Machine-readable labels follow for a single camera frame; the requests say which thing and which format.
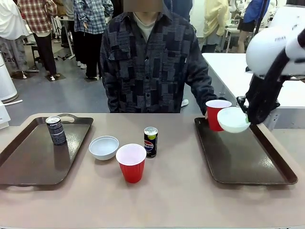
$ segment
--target pepsi logo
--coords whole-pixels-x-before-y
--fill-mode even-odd
[[[146,151],[152,151],[153,143],[151,143],[147,140],[144,140],[144,147],[145,147]]]

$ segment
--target soda can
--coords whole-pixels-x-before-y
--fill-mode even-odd
[[[67,139],[63,130],[61,118],[59,116],[51,116],[46,119],[46,123],[54,145],[63,145]]]
[[[147,158],[154,158],[157,155],[158,130],[155,127],[144,129],[144,148]]]

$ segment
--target tray rim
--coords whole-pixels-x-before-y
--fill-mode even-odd
[[[206,152],[205,152],[205,148],[204,148],[204,146],[203,146],[203,142],[202,142],[201,136],[200,136],[200,134],[199,134],[198,126],[197,126],[197,124],[196,124],[196,123],[197,123],[197,120],[204,120],[204,118],[202,118],[202,117],[197,117],[197,118],[195,118],[195,119],[194,119],[194,124],[195,124],[195,128],[196,128],[197,136],[198,136],[198,138],[200,139],[200,144],[201,144],[201,147],[202,147],[202,150],[203,150],[205,159],[206,159],[206,163],[208,164],[208,167],[209,167],[210,173],[211,173],[211,175],[212,175],[212,178],[213,178],[216,182],[218,182],[218,183],[220,183],[220,184],[225,184],[225,185],[249,185],[249,186],[268,186],[268,187],[271,187],[271,186],[274,186],[274,187],[277,186],[277,187],[279,187],[279,186],[295,185],[295,184],[298,182],[298,177],[297,177],[297,175],[295,174],[295,172],[291,169],[291,167],[290,167],[290,166],[288,165],[288,163],[284,160],[284,158],[282,157],[282,155],[278,152],[278,149],[276,149],[276,147],[274,147],[274,145],[270,142],[270,140],[268,139],[268,137],[266,137],[265,134],[262,132],[262,130],[261,130],[258,126],[256,126],[256,125],[255,125],[255,127],[253,127],[253,125],[250,126],[251,131],[253,131],[252,128],[255,128],[255,131],[256,131],[256,132],[258,132],[259,134],[263,135],[262,137],[264,137],[264,138],[268,141],[268,143],[269,143],[269,144],[274,148],[274,150],[278,153],[279,157],[285,162],[286,166],[292,171],[292,173],[293,173],[293,175],[294,175],[294,177],[295,177],[295,181],[294,181],[294,182],[290,182],[290,183],[252,183],[252,182],[225,182],[225,181],[219,180],[218,178],[216,178],[216,177],[214,176],[214,173],[213,173],[213,170],[212,170],[210,161],[209,161],[209,159],[207,158],[207,155],[206,155]],[[255,134],[255,133],[253,133],[253,134],[254,134],[256,140],[258,141],[258,143],[264,148],[264,150],[266,150],[265,147],[263,146],[263,144],[261,143],[261,141],[260,141],[260,140],[258,139],[258,137],[256,136],[256,134]]]
[[[64,175],[64,177],[60,180],[60,181],[58,181],[58,182],[56,182],[56,183],[52,183],[52,184],[18,184],[18,185],[16,185],[16,184],[12,184],[12,183],[0,183],[0,186],[11,186],[11,187],[45,187],[45,186],[55,186],[55,185],[58,185],[58,184],[60,184],[62,181],[64,181],[64,179],[68,176],[68,173],[69,173],[69,171],[71,170],[71,168],[72,168],[72,166],[73,166],[73,163],[74,163],[74,161],[75,161],[75,158],[77,157],[77,155],[78,155],[78,153],[79,153],[79,150],[80,150],[80,148],[81,148],[81,146],[82,146],[82,144],[83,144],[83,142],[84,142],[84,140],[85,140],[85,138],[87,137],[87,135],[88,135],[88,132],[90,131],[90,129],[91,129],[91,126],[92,126],[92,124],[93,124],[93,121],[94,121],[94,119],[92,118],[92,117],[77,117],[77,116],[75,116],[75,115],[73,115],[73,114],[68,114],[68,113],[62,113],[62,114],[52,114],[51,116],[60,116],[60,117],[72,117],[72,118],[74,118],[74,122],[76,121],[76,120],[80,120],[80,119],[88,119],[88,123],[86,123],[85,125],[89,125],[89,127],[88,127],[88,130],[87,130],[87,132],[86,132],[86,134],[84,135],[84,138],[83,138],[83,140],[82,140],[82,142],[81,142],[81,144],[80,144],[80,146],[78,147],[78,149],[77,149],[77,152],[76,152],[76,154],[75,154],[75,157],[74,157],[74,159],[73,159],[73,161],[72,161],[72,163],[71,163],[71,166],[70,166],[70,168],[67,170],[67,173]],[[23,133],[23,131],[25,131],[26,130],[26,128],[28,128],[31,124],[32,124],[32,122],[34,122],[35,120],[37,120],[37,119],[42,119],[43,120],[43,123],[41,123],[41,124],[45,124],[45,121],[46,121],[46,119],[48,118],[49,116],[45,116],[45,114],[44,113],[42,113],[42,114],[34,114],[34,115],[31,115],[28,119],[26,119],[25,120],[25,122],[20,126],[20,130],[19,130],[19,132],[18,132],[18,134],[10,141],[10,143],[0,152],[0,155],[5,151],[5,150],[7,150],[7,148],[8,147],[10,147],[10,145],[11,144],[13,144],[13,142],[15,141],[15,139],[16,138],[18,138],[20,135],[22,135],[22,133]],[[68,124],[68,125],[72,125],[72,124],[77,124],[77,125],[83,125],[83,124],[79,124],[79,123],[71,123],[71,122],[69,122],[69,121],[63,121],[62,123],[63,124]]]

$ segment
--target shirt collar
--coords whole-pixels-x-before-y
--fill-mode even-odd
[[[173,14],[171,12],[169,12],[169,10],[167,9],[167,7],[165,5],[163,5],[163,12],[159,13],[156,21],[159,21],[162,17],[166,17],[170,21],[173,20]],[[121,21],[123,21],[125,18],[129,18],[129,19],[133,18],[132,12],[123,13]]]

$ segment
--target bowl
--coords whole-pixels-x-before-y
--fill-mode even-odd
[[[228,107],[222,109],[217,120],[222,129],[229,133],[240,133],[248,129],[250,123],[246,122],[247,115],[239,107]]]
[[[113,158],[119,148],[119,141],[112,136],[102,136],[94,139],[89,146],[90,153],[100,161]]]

